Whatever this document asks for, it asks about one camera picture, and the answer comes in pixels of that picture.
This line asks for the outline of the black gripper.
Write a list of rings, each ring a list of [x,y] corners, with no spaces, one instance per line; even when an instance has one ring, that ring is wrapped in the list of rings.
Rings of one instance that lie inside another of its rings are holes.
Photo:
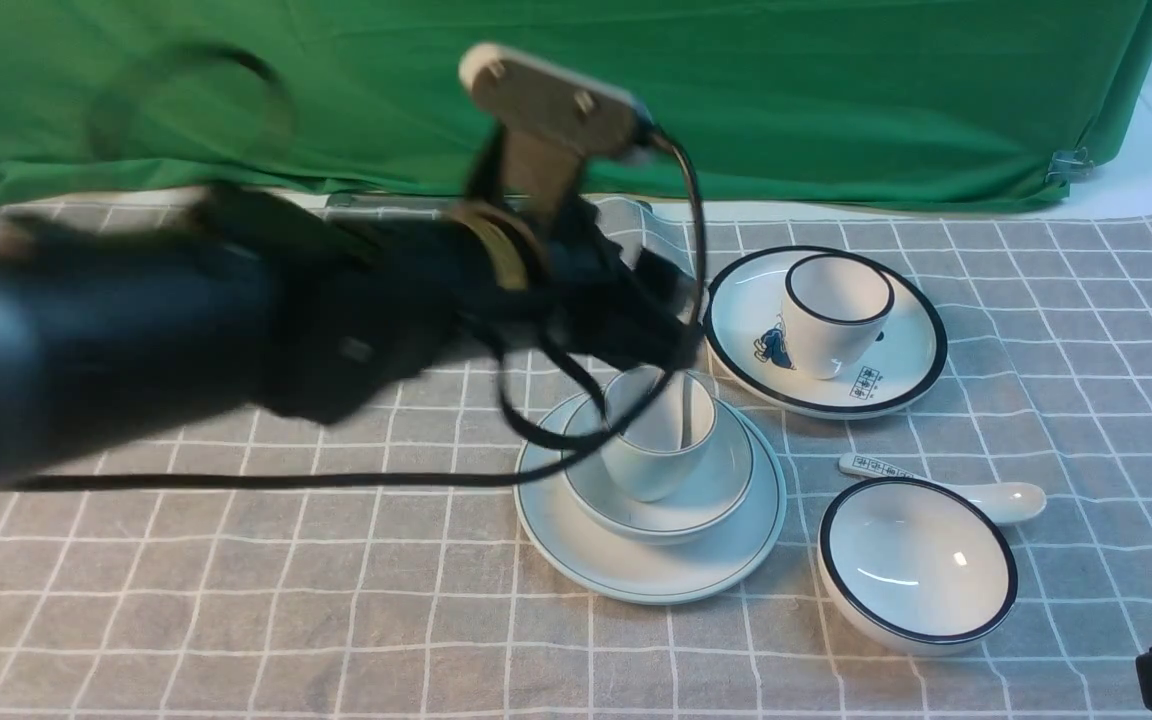
[[[627,370],[692,365],[702,290],[677,262],[628,249],[573,200],[540,227],[516,211],[458,202],[434,217],[376,223],[376,367],[424,370],[538,350]]]

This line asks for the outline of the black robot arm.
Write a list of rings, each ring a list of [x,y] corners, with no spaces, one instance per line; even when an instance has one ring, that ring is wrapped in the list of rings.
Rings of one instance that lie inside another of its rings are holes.
[[[577,363],[689,369],[702,279],[654,252],[634,264],[588,200],[558,227],[482,204],[435,217],[320,218],[233,184],[177,218],[86,232],[33,213],[0,237],[0,492],[124,488],[508,487],[594,454],[660,395],[608,429],[536,427],[498,386],[518,437],[559,452],[520,473],[52,473],[137,439],[260,407],[329,427],[429,369],[538,350],[594,406]]]

